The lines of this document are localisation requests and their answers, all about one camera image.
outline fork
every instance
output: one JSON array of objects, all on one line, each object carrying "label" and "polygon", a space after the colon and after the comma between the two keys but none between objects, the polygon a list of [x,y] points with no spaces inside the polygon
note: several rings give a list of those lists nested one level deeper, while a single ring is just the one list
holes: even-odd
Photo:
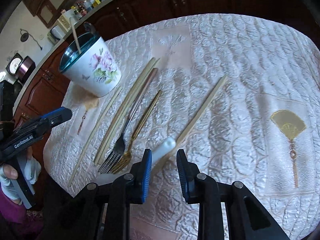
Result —
[{"label": "fork", "polygon": [[135,128],[135,130],[134,130],[134,132],[133,132],[133,134],[131,136],[128,150],[122,155],[120,160],[110,170],[113,174],[116,174],[117,172],[121,171],[130,162],[130,160],[132,158],[132,153],[131,153],[132,143],[138,137],[142,127],[144,126],[144,124],[146,123],[147,119],[149,118],[153,108],[155,107],[155,105],[156,105],[156,103],[157,103],[157,101],[158,101],[158,99],[159,99],[159,97],[161,95],[162,95],[162,90],[159,90],[158,93],[156,94],[156,96],[151,101],[150,105],[147,107],[147,109],[143,113],[140,121],[138,122],[137,127]]},{"label": "fork", "polygon": [[111,168],[120,160],[120,158],[124,154],[124,149],[125,149],[125,143],[124,143],[124,139],[123,139],[124,133],[127,130],[127,127],[129,125],[134,113],[137,111],[138,105],[139,105],[143,95],[145,94],[146,90],[148,89],[148,87],[149,87],[151,81],[153,80],[153,78],[155,77],[157,71],[158,71],[157,68],[153,68],[152,71],[150,72],[148,78],[144,82],[143,87],[141,88],[141,90],[139,91],[139,94],[137,95],[137,97],[134,100],[133,107],[131,108],[131,110],[128,114],[127,120],[124,124],[124,127],[122,128],[120,137],[117,139],[111,153],[108,155],[108,157],[106,158],[104,163],[101,165],[98,172],[100,172],[100,171],[101,171],[101,173],[109,172],[111,170]]}]

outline table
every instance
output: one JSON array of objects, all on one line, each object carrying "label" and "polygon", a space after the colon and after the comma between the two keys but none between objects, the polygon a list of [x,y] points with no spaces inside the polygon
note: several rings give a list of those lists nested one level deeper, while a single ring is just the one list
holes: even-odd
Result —
[{"label": "table", "polygon": [[[106,43],[123,73],[124,89],[67,188],[86,138],[115,92],[100,98],[77,135],[84,101],[90,95],[70,83],[62,105],[72,110],[73,118],[52,130],[44,149],[46,170],[60,186],[74,196],[94,180],[99,167],[93,159],[115,112],[150,58],[161,57],[159,74],[125,134],[128,142],[142,113],[162,89],[163,96],[133,144],[132,163],[141,159],[145,148],[154,149],[167,136],[177,138],[219,78],[227,74],[227,84],[181,148],[189,161],[217,181],[242,181],[290,239],[300,239],[316,227],[320,221],[320,53],[308,37],[256,17],[205,14],[147,25]],[[273,114],[279,110],[294,116],[290,124],[282,127],[276,122]],[[298,131],[296,121],[305,129]],[[285,127],[296,132],[294,139],[281,131]],[[187,205],[182,198],[175,158],[152,177],[146,203],[132,206],[133,227],[143,228],[134,231],[135,236],[196,239],[198,205]]]}]

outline white container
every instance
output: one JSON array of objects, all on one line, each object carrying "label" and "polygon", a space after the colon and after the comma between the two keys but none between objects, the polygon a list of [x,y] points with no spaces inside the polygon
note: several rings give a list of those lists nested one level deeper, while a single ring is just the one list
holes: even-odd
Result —
[{"label": "white container", "polygon": [[103,97],[118,84],[121,71],[101,37],[85,33],[78,40],[81,54],[73,41],[62,56],[59,71],[97,97]]}]

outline round dial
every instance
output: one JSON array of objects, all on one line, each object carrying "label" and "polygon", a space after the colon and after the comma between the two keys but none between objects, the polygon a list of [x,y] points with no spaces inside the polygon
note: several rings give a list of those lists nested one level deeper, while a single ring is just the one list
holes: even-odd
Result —
[{"label": "round dial", "polygon": [[18,68],[20,62],[21,62],[21,59],[18,58],[18,57],[14,58],[14,59],[10,62],[9,70],[10,70],[10,72],[11,72],[12,74],[15,74],[15,73],[16,73],[17,68]]}]

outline hanging cord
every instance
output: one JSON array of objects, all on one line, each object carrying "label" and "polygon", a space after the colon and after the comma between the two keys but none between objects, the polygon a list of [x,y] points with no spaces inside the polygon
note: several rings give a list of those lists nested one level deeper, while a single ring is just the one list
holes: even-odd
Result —
[{"label": "hanging cord", "polygon": [[22,35],[22,31],[25,31],[26,33],[28,33],[29,36],[31,36],[31,38],[33,38],[33,40],[38,44],[38,46],[40,47],[40,49],[42,50],[43,48],[40,46],[40,44],[38,43],[38,41],[36,41],[36,39],[26,30],[20,29],[20,34]]}]

